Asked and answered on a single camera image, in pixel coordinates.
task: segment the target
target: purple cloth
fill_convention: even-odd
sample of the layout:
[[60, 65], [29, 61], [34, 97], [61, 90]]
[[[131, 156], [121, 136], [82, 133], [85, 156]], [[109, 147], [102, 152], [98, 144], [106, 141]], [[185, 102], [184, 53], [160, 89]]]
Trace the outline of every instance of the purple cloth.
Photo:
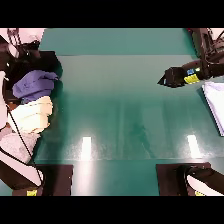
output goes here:
[[51, 90], [54, 89], [54, 80], [58, 80], [54, 72], [34, 70], [14, 84], [13, 95], [17, 98], [24, 98], [26, 103], [43, 96], [50, 96]]

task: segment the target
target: yellow label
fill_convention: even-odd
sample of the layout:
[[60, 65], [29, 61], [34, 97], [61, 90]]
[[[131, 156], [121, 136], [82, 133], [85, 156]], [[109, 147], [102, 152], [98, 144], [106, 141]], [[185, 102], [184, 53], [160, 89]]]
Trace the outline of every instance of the yellow label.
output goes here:
[[27, 191], [27, 196], [37, 196], [37, 190]]
[[198, 191], [195, 191], [195, 195], [196, 195], [196, 196], [205, 196], [204, 194], [202, 194], [202, 193], [200, 193], [200, 192], [198, 192]]
[[184, 78], [184, 80], [186, 81], [186, 83], [191, 84], [194, 82], [199, 82], [200, 80], [198, 79], [197, 75], [189, 75], [187, 77]]

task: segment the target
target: white floor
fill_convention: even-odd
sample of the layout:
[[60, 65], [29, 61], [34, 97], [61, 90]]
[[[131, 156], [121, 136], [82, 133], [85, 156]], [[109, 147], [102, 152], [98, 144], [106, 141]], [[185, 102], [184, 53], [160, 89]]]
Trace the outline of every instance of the white floor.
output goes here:
[[[44, 30], [46, 28], [19, 28], [19, 35], [22, 43], [30, 43], [32, 41], [41, 41]], [[9, 42], [7, 28], [0, 28], [0, 35]]]

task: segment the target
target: green table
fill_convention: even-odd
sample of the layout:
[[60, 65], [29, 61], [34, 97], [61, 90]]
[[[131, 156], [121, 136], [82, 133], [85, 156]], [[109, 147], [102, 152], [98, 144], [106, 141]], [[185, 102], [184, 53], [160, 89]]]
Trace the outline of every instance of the green table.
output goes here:
[[203, 82], [157, 85], [165, 69], [195, 58], [183, 29], [48, 29], [40, 48], [56, 51], [63, 74], [35, 160], [74, 164], [72, 195], [158, 195], [157, 163], [209, 161], [224, 173]]

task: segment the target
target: sticker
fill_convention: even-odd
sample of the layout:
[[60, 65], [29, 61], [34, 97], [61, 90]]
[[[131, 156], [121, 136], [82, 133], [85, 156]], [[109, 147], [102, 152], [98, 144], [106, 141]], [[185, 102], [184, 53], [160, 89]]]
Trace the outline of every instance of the sticker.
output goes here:
[[27, 191], [27, 196], [37, 196], [37, 190]]
[[187, 77], [184, 78], [184, 80], [188, 84], [195, 83], [195, 82], [200, 82], [200, 80], [198, 79], [196, 74], [187, 76]]
[[189, 70], [187, 70], [187, 74], [188, 74], [188, 75], [192, 75], [192, 74], [194, 74], [194, 69], [189, 69]]
[[205, 196], [204, 194], [198, 192], [198, 191], [195, 191], [195, 196]]

